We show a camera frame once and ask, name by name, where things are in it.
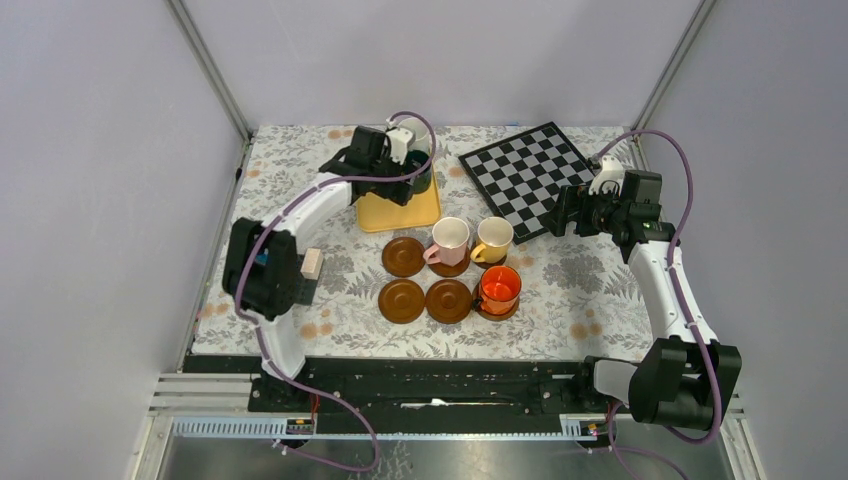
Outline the pink mug front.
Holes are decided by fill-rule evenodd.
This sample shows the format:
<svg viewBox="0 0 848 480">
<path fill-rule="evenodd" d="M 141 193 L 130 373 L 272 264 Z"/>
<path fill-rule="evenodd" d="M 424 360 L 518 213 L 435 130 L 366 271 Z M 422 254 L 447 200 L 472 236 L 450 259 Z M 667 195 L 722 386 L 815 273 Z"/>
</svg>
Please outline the pink mug front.
<svg viewBox="0 0 848 480">
<path fill-rule="evenodd" d="M 429 265 L 458 265 L 468 251 L 469 237 L 470 229 L 464 220 L 444 217 L 433 226 L 433 244 L 424 251 L 422 258 Z"/>
</svg>

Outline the cream yellow mug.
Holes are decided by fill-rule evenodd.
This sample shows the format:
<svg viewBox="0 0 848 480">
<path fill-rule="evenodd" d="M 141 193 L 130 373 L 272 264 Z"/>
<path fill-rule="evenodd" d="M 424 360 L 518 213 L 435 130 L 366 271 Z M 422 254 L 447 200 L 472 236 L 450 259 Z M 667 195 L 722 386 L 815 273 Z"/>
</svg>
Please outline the cream yellow mug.
<svg viewBox="0 0 848 480">
<path fill-rule="evenodd" d="M 501 217 L 488 217 L 477 227 L 477 242 L 471 251 L 471 261 L 477 264 L 497 264 L 508 254 L 514 230 L 510 222 Z"/>
</svg>

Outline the orange cup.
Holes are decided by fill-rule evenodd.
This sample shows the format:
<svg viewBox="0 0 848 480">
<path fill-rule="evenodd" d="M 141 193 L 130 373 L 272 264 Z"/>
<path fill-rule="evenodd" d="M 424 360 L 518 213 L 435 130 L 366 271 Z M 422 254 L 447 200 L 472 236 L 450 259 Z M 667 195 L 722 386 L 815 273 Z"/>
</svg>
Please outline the orange cup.
<svg viewBox="0 0 848 480">
<path fill-rule="evenodd" d="M 476 305 L 493 314 L 508 311 L 520 299 L 522 280 L 518 272 L 508 266 L 488 268 L 474 290 L 472 309 Z"/>
</svg>

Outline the dark walnut wooden coaster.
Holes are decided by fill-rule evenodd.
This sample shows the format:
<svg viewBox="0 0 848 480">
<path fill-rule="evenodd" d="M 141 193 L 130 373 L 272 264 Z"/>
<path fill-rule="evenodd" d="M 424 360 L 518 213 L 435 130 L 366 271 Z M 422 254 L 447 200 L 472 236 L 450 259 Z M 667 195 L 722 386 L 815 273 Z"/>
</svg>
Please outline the dark walnut wooden coaster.
<svg viewBox="0 0 848 480">
<path fill-rule="evenodd" d="M 504 265 L 507 259 L 508 259 L 508 255 L 505 255 L 496 262 L 483 262 L 483 261 L 474 262 L 474 261 L 472 261 L 471 264 L 475 265 L 475 266 L 477 266 L 481 269 L 488 269 L 488 268 L 492 268 L 492 267 L 495 267 L 495 266 Z"/>
</svg>

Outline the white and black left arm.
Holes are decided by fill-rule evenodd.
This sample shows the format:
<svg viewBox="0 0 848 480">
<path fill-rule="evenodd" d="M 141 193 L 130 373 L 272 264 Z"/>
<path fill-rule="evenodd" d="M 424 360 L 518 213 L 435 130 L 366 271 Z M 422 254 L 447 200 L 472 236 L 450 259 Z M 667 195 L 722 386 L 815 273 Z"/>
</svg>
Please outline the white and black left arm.
<svg viewBox="0 0 848 480">
<path fill-rule="evenodd" d="M 232 226 L 222 287 L 234 310 L 252 324 L 264 370 L 276 377 L 272 398 L 288 411 L 309 401 L 298 374 L 305 353 L 294 331 L 293 306 L 305 277 L 298 245 L 337 213 L 372 194 L 404 206 L 431 166 L 433 128 L 392 121 L 384 130 L 359 126 L 350 144 L 318 170 L 304 190 L 267 220 L 240 218 Z"/>
</svg>

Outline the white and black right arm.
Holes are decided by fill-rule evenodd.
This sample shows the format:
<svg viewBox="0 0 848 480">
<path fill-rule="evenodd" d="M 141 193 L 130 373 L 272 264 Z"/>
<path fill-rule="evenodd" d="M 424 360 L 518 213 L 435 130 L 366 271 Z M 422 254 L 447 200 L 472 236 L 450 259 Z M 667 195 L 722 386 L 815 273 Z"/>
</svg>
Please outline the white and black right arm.
<svg viewBox="0 0 848 480">
<path fill-rule="evenodd" d="M 573 386 L 575 402 L 597 412 L 615 400 L 633 419 L 678 437 L 701 430 L 711 440 L 724 419 L 741 372 L 739 350 L 722 344 L 700 312 L 682 265 L 676 228 L 661 220 L 662 178 L 627 170 L 620 180 L 564 186 L 543 216 L 556 237 L 607 234 L 636 278 L 654 340 L 643 359 L 588 357 L 587 376 Z"/>
</svg>

